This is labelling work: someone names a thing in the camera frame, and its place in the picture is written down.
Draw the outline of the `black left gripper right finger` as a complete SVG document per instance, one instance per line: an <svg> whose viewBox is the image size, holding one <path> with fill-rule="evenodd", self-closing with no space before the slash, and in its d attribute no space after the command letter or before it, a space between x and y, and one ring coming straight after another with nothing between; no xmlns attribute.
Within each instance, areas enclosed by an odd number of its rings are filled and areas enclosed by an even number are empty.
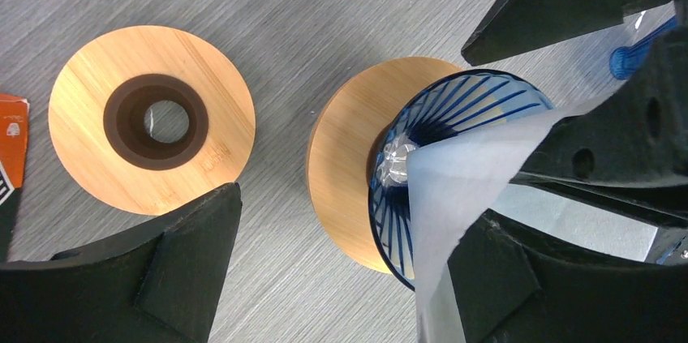
<svg viewBox="0 0 688 343"><path fill-rule="evenodd" d="M591 251L494 211L448 260L469 342L684 342L687 268Z"/></svg>

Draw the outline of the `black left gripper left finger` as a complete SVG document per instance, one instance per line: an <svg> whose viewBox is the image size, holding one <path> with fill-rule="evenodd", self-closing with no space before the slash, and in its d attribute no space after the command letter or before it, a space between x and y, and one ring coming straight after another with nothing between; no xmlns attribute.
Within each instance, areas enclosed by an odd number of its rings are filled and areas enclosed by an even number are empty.
<svg viewBox="0 0 688 343"><path fill-rule="evenodd" d="M2 341L206 342L241 211L227 183L46 261L2 264Z"/></svg>

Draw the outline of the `white paper coffee filter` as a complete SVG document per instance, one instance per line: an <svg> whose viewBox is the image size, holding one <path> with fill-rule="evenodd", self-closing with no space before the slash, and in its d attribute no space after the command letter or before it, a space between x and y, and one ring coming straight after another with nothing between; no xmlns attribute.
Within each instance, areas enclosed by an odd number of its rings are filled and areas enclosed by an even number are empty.
<svg viewBox="0 0 688 343"><path fill-rule="evenodd" d="M657 229L533 187L510 185L553 124L584 114L602 96L430 144L407 161L417 333L421 342L462 342L447 262L487 209L591 251L642 262Z"/></svg>

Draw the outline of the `blue glass dripper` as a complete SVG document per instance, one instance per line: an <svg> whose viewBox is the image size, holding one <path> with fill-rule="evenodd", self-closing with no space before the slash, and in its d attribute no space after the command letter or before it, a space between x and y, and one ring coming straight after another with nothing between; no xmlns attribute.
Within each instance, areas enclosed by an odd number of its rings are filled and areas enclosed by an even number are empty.
<svg viewBox="0 0 688 343"><path fill-rule="evenodd" d="M651 43L663 33L677 26L676 16L671 17L641 40L630 46L617 47L609 56L608 68L613 78L629 79L643 64Z"/></svg>
<svg viewBox="0 0 688 343"><path fill-rule="evenodd" d="M379 134L368 158L368 213L383 262L415 288L406 158L417 148L481 126L553 109L534 85L506 71L460 71L422 89Z"/></svg>

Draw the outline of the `wooden ring dripper stand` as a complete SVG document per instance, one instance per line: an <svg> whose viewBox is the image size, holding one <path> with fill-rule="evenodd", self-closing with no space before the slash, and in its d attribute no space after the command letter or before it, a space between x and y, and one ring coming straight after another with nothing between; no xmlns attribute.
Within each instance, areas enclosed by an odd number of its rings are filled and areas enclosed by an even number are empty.
<svg viewBox="0 0 688 343"><path fill-rule="evenodd" d="M232 61L158 25L81 47L55 80L48 121L58 159L84 190L154 216L235 181L256 136L252 95Z"/></svg>

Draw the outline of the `orange coffee filter box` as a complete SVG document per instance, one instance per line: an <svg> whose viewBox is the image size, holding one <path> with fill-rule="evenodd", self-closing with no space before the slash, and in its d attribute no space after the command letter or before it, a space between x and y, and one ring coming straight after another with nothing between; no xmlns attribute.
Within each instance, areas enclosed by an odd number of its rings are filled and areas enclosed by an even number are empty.
<svg viewBox="0 0 688 343"><path fill-rule="evenodd" d="M28 100L1 95L1 262L7 261L13 238L29 136Z"/></svg>

